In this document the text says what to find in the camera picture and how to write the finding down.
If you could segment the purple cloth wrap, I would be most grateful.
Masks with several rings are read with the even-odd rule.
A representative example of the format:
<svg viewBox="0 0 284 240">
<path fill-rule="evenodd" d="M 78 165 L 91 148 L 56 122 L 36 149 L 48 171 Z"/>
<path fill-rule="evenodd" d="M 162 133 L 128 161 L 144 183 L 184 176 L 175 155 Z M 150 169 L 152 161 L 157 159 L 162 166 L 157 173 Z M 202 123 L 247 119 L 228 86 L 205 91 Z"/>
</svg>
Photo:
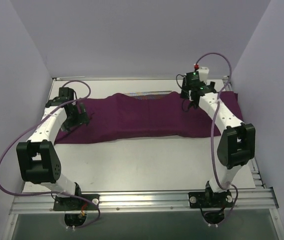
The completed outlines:
<svg viewBox="0 0 284 240">
<path fill-rule="evenodd" d="M 212 119 L 200 108 L 183 112 L 182 99 L 172 92 L 161 99 L 139 100 L 116 93 L 85 99 L 88 125 L 60 131 L 56 144 L 95 144 L 119 139 L 180 136 L 208 138 Z"/>
</svg>

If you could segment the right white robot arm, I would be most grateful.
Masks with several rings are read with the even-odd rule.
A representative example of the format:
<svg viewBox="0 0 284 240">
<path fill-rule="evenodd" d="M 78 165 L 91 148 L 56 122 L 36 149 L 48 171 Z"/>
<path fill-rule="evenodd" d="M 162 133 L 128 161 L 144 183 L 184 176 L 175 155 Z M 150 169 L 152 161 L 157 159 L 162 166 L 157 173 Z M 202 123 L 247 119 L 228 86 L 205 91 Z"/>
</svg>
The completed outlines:
<svg viewBox="0 0 284 240">
<path fill-rule="evenodd" d="M 222 192 L 231 186 L 238 171 L 255 157 L 256 129 L 235 116 L 221 100 L 215 83 L 200 79 L 200 71 L 183 76 L 181 98 L 189 99 L 189 107 L 200 108 L 211 119 L 211 158 L 213 177 L 208 181 L 210 190 L 204 193 L 204 202 L 216 206 Z"/>
</svg>

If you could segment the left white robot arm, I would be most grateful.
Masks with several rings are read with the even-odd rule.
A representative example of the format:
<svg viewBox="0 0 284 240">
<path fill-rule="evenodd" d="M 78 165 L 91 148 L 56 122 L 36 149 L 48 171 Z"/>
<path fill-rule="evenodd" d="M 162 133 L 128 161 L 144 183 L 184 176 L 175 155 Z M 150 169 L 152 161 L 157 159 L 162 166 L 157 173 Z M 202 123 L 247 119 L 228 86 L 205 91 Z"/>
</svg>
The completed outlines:
<svg viewBox="0 0 284 240">
<path fill-rule="evenodd" d="M 84 104 L 75 103 L 76 93 L 69 87 L 61 87 L 58 96 L 49 100 L 41 123 L 26 142 L 16 146 L 21 177 L 25 182 L 41 185 L 58 195 L 66 193 L 65 204 L 72 210 L 82 206 L 83 197 L 77 183 L 61 173 L 61 162 L 54 143 L 59 131 L 87 125 L 90 119 Z"/>
</svg>

